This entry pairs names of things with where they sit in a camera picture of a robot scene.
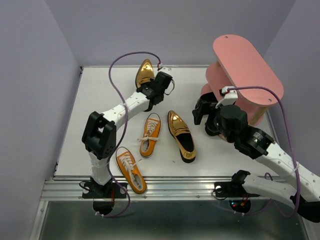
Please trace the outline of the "black loafer back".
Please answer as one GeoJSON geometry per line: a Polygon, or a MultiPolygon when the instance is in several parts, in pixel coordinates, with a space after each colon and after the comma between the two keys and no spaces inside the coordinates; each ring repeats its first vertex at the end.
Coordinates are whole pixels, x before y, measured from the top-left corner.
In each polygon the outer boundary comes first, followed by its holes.
{"type": "Polygon", "coordinates": [[[219,121],[207,120],[204,129],[205,132],[211,137],[222,135],[221,123],[219,121]]]}

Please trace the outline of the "gold loafer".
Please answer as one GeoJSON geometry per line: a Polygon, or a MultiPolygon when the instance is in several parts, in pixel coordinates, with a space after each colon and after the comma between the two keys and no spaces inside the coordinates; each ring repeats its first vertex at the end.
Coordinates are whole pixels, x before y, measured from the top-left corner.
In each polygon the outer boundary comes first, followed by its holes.
{"type": "Polygon", "coordinates": [[[182,161],[187,164],[192,163],[197,156],[197,151],[187,124],[173,110],[167,114],[167,124],[171,136],[177,142],[182,161]]]}
{"type": "Polygon", "coordinates": [[[154,78],[155,74],[152,63],[149,59],[145,59],[137,71],[135,77],[135,86],[138,89],[141,87],[141,85],[151,82],[154,78]]]}

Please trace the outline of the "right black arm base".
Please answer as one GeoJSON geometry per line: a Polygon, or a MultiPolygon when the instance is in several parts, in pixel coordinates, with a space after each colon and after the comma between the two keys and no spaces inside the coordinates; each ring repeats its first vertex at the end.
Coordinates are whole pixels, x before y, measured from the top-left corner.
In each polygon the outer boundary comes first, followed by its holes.
{"type": "Polygon", "coordinates": [[[248,193],[243,184],[245,178],[251,173],[245,170],[239,170],[231,177],[231,181],[216,181],[212,194],[218,200],[225,200],[227,198],[242,198],[242,197],[259,197],[258,194],[248,193]]]}

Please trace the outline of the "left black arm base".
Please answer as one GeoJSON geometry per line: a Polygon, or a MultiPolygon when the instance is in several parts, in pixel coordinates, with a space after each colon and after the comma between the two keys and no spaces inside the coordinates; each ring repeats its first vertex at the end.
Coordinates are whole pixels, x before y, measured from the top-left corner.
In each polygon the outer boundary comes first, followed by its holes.
{"type": "Polygon", "coordinates": [[[92,178],[81,181],[79,187],[82,189],[83,199],[125,199],[126,193],[112,180],[105,185],[99,185],[92,178]]]}

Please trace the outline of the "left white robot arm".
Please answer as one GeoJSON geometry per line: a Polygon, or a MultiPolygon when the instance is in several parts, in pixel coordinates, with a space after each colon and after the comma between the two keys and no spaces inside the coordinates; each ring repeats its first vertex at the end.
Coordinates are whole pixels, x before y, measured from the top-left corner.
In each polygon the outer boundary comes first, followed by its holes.
{"type": "Polygon", "coordinates": [[[154,80],[144,83],[124,103],[103,113],[92,112],[87,120],[81,141],[91,158],[94,191],[100,197],[111,193],[107,160],[116,150],[117,130],[141,112],[148,112],[164,100],[165,91],[173,77],[163,71],[154,80]]]}

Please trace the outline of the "black loafer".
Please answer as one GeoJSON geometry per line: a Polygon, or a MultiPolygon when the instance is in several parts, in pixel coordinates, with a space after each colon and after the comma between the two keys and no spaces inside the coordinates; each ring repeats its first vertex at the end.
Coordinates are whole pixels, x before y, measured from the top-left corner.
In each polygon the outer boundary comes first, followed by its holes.
{"type": "Polygon", "coordinates": [[[217,104],[218,100],[213,92],[208,92],[200,96],[197,100],[195,108],[197,110],[208,110],[211,104],[217,104]]]}
{"type": "Polygon", "coordinates": [[[205,132],[211,137],[222,135],[221,123],[219,121],[207,120],[204,129],[205,132]]]}

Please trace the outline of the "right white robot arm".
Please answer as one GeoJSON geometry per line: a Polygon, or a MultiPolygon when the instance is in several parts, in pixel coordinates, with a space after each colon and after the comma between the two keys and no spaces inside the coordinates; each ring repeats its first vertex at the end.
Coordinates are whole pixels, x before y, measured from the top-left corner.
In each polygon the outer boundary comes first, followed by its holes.
{"type": "Polygon", "coordinates": [[[262,196],[281,202],[314,223],[320,221],[320,178],[293,159],[263,130],[248,124],[247,113],[238,106],[219,106],[217,101],[199,99],[192,111],[194,124],[207,115],[209,136],[223,135],[240,153],[268,167],[285,183],[258,177],[239,170],[230,182],[223,183],[217,196],[237,198],[262,196]]]}

